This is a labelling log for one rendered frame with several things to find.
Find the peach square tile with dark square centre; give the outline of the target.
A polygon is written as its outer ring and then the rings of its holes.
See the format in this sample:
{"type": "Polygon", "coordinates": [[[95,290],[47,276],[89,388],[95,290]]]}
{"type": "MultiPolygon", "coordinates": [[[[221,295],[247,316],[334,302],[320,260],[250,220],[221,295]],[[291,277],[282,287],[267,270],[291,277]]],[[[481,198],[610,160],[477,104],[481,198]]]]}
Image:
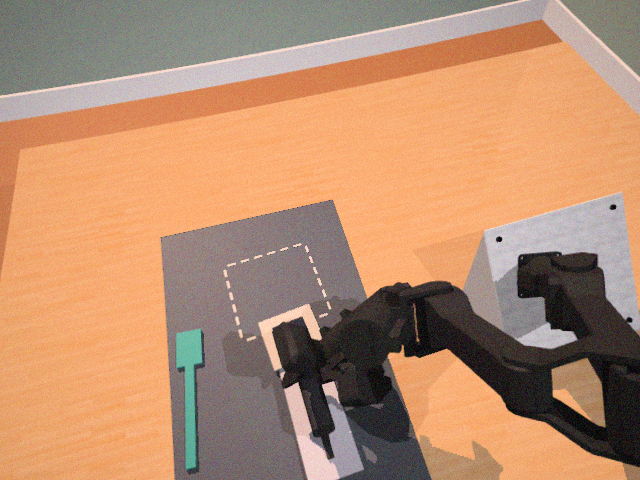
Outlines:
{"type": "Polygon", "coordinates": [[[293,310],[287,311],[280,315],[274,316],[272,318],[266,319],[264,321],[259,322],[259,327],[261,329],[272,365],[274,367],[275,372],[279,371],[282,368],[280,359],[278,356],[278,352],[276,349],[276,344],[274,341],[274,337],[272,331],[276,328],[282,321],[293,323],[296,325],[307,327],[310,333],[311,338],[320,340],[321,334],[319,331],[319,325],[316,321],[316,318],[312,312],[312,309],[309,304],[303,305],[301,307],[295,308],[293,310]]]}

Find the dark grey flat mat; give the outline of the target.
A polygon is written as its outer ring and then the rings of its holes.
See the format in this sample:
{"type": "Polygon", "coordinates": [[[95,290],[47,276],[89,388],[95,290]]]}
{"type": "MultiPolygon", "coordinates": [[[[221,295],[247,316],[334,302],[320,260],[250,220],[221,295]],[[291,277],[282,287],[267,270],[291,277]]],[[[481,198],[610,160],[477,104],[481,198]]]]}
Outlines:
{"type": "MultiPolygon", "coordinates": [[[[309,304],[319,328],[332,328],[342,310],[367,299],[333,200],[161,243],[175,480],[308,480],[280,371],[258,323],[309,304]],[[197,468],[187,471],[185,372],[176,369],[176,339],[197,329],[197,468]]],[[[337,480],[431,480],[388,358],[381,365],[393,385],[384,401],[343,407],[364,470],[337,480]]]]}

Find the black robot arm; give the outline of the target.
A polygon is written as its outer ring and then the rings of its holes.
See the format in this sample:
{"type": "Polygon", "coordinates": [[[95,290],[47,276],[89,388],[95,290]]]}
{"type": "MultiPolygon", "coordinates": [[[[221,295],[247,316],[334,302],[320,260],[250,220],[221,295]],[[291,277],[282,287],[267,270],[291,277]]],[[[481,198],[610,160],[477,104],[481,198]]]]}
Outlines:
{"type": "Polygon", "coordinates": [[[597,253],[520,254],[517,286],[519,298],[543,297],[551,330],[573,331],[577,341],[525,346],[472,311],[451,282],[396,282],[355,308],[339,336],[341,353],[327,360],[330,370],[339,367],[340,405],[384,401],[392,379],[374,367],[389,353],[404,346],[405,357],[422,358],[448,349],[512,414],[548,423],[592,455],[640,467],[640,337],[606,299],[597,253]],[[553,397],[552,369],[584,358],[602,383],[605,427],[553,397]]]}

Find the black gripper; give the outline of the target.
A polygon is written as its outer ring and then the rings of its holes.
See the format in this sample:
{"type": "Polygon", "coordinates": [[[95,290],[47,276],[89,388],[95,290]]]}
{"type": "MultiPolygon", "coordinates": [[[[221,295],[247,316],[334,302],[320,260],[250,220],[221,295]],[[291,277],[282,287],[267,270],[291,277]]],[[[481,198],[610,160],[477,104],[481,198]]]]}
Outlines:
{"type": "MultiPolygon", "coordinates": [[[[355,309],[354,309],[355,310],[355,309]]],[[[282,321],[272,331],[282,368],[286,371],[282,379],[284,389],[302,379],[320,379],[321,384],[337,381],[337,369],[330,370],[327,360],[341,353],[339,336],[341,330],[353,317],[354,310],[344,309],[340,320],[332,328],[319,329],[321,339],[311,338],[307,327],[282,321]]]]}

